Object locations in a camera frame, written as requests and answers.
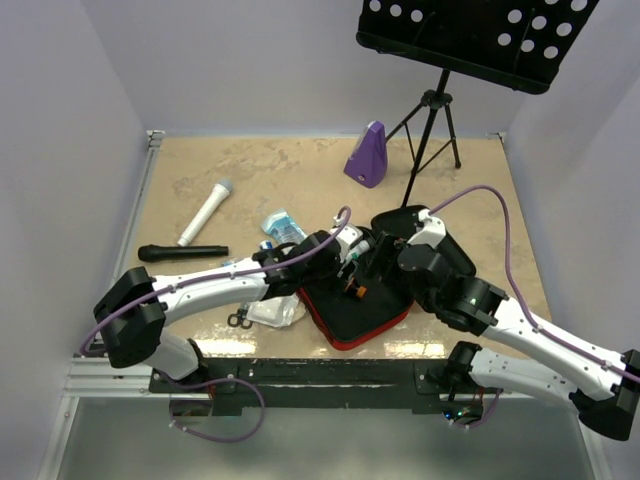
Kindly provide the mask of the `white green medicine bottle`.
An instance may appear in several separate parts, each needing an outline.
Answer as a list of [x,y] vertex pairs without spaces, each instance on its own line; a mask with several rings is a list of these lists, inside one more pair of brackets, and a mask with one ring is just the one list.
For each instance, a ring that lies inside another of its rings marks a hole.
[[349,250],[347,258],[349,260],[359,258],[364,253],[368,252],[372,248],[373,244],[374,242],[370,239],[361,240],[356,246]]

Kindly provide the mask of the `red black medicine kit case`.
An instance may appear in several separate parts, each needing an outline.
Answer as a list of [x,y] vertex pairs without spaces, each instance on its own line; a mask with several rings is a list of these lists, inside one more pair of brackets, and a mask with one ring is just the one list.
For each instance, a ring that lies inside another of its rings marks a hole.
[[400,207],[373,217],[365,234],[374,242],[357,259],[352,281],[367,287],[362,299],[344,293],[347,284],[337,277],[303,287],[298,296],[332,348],[352,350],[401,322],[414,300],[402,289],[394,289],[369,275],[369,258],[378,237],[387,232],[409,239],[416,232],[417,213],[423,205]]

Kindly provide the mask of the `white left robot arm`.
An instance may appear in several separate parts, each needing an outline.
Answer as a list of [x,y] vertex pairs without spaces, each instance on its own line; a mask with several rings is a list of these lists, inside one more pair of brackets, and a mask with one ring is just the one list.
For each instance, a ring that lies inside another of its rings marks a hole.
[[183,275],[126,271],[94,307],[110,365],[145,364],[185,392],[209,380],[197,343],[168,325],[218,307],[286,297],[335,276],[347,248],[336,231],[320,230],[292,247],[260,250],[226,267]]

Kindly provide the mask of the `blue clear plastic pouch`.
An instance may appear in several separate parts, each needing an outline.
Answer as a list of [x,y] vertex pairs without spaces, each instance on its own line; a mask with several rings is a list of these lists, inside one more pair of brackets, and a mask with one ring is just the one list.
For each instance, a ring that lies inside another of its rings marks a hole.
[[305,240],[307,234],[294,221],[285,209],[279,209],[268,215],[261,224],[262,230],[271,236],[278,244],[299,244]]

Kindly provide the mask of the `small orange brown bottle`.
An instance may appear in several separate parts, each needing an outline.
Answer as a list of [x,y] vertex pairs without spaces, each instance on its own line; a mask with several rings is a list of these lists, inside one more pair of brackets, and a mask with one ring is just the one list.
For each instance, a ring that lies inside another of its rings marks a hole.
[[350,282],[346,285],[344,293],[350,297],[362,299],[367,292],[367,287],[360,285],[357,282]]

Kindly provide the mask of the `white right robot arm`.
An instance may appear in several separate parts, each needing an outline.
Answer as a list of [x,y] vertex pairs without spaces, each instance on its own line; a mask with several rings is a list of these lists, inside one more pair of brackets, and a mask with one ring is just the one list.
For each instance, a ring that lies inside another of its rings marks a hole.
[[532,313],[518,291],[479,278],[448,233],[383,233],[374,257],[398,275],[412,299],[447,327],[522,353],[514,359],[471,342],[454,347],[445,369],[459,393],[474,386],[559,403],[612,440],[627,441],[639,407],[639,353],[582,340]]

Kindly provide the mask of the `white gauze packet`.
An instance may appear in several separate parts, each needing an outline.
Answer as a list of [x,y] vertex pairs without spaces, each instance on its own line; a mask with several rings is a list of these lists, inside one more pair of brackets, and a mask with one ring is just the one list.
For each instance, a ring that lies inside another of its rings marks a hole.
[[246,318],[275,329],[293,325],[306,314],[306,308],[297,295],[276,297],[269,300],[252,302]]

